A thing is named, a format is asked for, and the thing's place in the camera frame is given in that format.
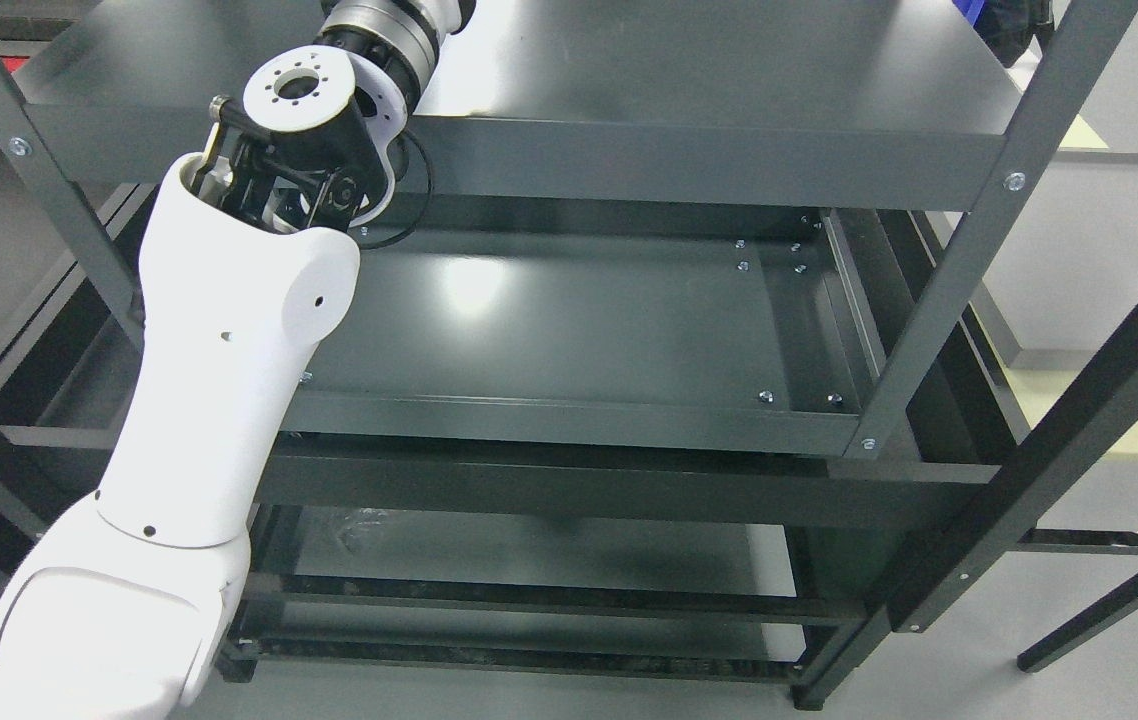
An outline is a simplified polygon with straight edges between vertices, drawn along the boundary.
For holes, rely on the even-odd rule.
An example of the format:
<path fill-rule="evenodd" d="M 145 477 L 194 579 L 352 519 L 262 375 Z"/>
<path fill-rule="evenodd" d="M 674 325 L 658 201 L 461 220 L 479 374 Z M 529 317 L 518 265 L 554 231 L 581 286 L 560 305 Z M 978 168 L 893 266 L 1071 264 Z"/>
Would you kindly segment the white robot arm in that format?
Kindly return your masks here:
<path fill-rule="evenodd" d="M 138 383 L 104 477 L 0 597 L 0 719 L 167 719 L 208 682 L 249 573 L 249 515 L 318 346 L 357 287 L 351 229 L 473 1 L 327 1 L 307 45 L 214 97 L 139 255 Z"/>

